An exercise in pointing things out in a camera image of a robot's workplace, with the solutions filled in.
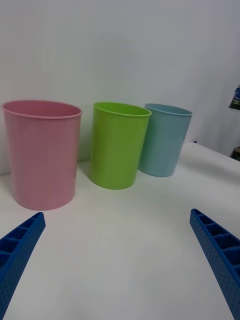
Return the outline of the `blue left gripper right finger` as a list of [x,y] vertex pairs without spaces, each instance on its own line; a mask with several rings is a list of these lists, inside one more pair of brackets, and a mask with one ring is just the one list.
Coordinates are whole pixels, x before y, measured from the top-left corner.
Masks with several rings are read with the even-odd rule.
[[189,223],[233,318],[240,319],[240,240],[196,208]]

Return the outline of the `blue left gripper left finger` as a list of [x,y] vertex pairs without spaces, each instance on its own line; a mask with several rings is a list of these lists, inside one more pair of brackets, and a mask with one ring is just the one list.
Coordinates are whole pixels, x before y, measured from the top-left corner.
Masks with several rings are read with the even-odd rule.
[[38,212],[0,239],[1,319],[45,227],[44,214]]

